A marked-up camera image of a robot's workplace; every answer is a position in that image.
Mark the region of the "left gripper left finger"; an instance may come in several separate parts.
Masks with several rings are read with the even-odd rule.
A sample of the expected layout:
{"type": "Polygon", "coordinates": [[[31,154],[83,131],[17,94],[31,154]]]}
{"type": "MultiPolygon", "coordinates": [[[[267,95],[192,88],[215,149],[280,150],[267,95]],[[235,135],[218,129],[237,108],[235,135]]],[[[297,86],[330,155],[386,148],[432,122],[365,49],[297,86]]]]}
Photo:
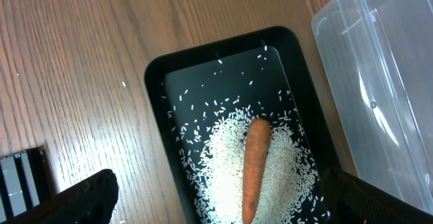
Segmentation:
{"type": "Polygon", "coordinates": [[[104,169],[5,224],[108,224],[117,201],[116,175],[104,169]]]}

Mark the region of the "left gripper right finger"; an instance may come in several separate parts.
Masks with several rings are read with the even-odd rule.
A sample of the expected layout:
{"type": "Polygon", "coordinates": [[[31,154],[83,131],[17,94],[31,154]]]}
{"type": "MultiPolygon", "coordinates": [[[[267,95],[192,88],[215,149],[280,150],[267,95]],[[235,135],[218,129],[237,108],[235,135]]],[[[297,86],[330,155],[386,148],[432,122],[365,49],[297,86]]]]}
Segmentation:
{"type": "Polygon", "coordinates": [[[340,169],[322,174],[321,189],[332,223],[432,224],[432,215],[340,169]]]}

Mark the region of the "pile of white rice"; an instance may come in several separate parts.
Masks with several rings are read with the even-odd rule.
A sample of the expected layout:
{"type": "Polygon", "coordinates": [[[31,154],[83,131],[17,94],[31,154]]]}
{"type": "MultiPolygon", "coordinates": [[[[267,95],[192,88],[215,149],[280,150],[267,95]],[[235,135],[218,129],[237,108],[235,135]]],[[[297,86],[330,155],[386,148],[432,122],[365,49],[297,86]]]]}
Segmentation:
{"type": "MultiPolygon", "coordinates": [[[[196,177],[205,223],[242,222],[244,152],[255,118],[261,117],[236,112],[213,126],[204,143],[196,177]]],[[[292,139],[289,127],[269,124],[271,142],[254,222],[329,223],[319,173],[306,162],[306,149],[292,139]]]]}

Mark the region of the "orange carrot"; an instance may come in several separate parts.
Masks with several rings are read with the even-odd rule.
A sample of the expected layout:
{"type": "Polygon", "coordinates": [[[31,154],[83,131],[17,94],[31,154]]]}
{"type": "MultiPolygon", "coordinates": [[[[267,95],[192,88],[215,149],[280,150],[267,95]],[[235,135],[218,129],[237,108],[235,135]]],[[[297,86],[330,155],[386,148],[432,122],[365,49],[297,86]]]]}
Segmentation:
{"type": "Polygon", "coordinates": [[[246,136],[242,185],[242,222],[251,224],[260,198],[267,155],[271,142],[271,127],[267,120],[251,121],[246,136]]]}

